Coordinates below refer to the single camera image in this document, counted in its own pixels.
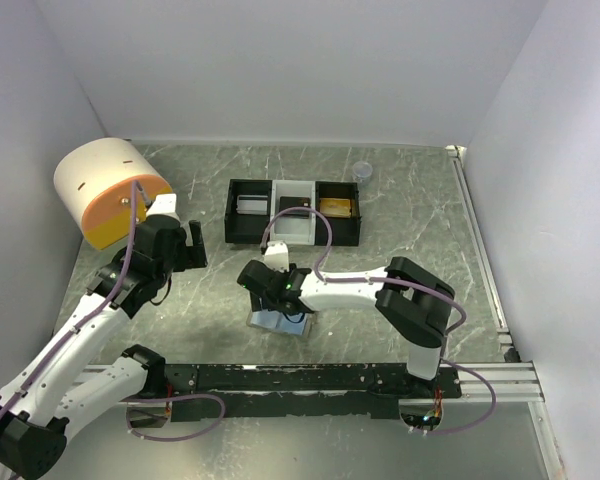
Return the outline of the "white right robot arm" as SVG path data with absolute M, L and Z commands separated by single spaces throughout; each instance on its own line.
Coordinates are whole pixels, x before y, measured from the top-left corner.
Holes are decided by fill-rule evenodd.
M 423 398 L 439 384 L 449 318 L 462 308 L 444 281 L 405 257 L 364 272 L 324 272 L 290 265 L 276 271 L 250 261 L 237 283 L 250 294 L 250 322 L 271 331 L 302 334 L 326 310 L 373 310 L 408 343 L 406 390 Z

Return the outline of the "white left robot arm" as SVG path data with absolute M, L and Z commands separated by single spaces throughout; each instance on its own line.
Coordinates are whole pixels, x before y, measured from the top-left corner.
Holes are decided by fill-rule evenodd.
M 132 244 L 95 272 L 70 319 L 0 390 L 0 463 L 39 479 L 73 436 L 119 401 L 166 393 L 165 359 L 140 345 L 82 386 L 73 383 L 111 336 L 170 289 L 173 274 L 206 265 L 199 222 L 182 226 L 158 214 L 136 226 Z

